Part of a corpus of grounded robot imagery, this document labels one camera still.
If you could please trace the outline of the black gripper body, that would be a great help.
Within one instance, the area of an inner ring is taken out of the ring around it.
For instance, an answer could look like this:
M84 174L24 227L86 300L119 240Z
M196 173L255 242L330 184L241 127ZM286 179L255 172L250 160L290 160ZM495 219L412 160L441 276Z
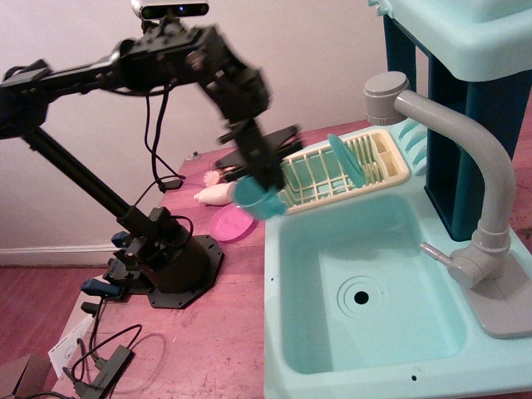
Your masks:
M221 170L247 170L247 161L251 156L277 154L284 158L296 152L275 152L265 140L259 123L255 119L248 119L228 125L229 131L218 138L220 144L230 141L236 144L236 149L217 160L217 168Z

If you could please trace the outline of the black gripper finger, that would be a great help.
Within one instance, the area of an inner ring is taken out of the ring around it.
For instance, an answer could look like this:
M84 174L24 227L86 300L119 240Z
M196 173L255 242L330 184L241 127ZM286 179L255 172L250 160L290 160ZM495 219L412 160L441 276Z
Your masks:
M269 133L265 140L275 152L297 152L303 148L299 125L292 125Z
M277 154L251 156L247 161L248 176L264 190L279 191L285 186L281 162Z

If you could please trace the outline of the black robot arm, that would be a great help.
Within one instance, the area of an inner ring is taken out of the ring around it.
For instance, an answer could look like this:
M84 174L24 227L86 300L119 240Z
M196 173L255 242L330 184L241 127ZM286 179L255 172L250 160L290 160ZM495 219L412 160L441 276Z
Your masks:
M126 203L43 129L56 99L97 89L127 95L168 94L195 83L219 108L228 131L221 143L236 150L217 163L222 176L245 176L260 187L284 187L282 161L302 149L298 128L264 135L257 117L269 97L257 69L245 65L213 26L186 28L166 17L143 37L121 42L110 56L86 66L53 71L44 61L14 67L1 85L1 137L20 138L116 217L125 231L101 281L87 283L92 295L121 298L144 294L154 308L183 309L210 290L224 257L208 235L194 235L164 207L143 214Z

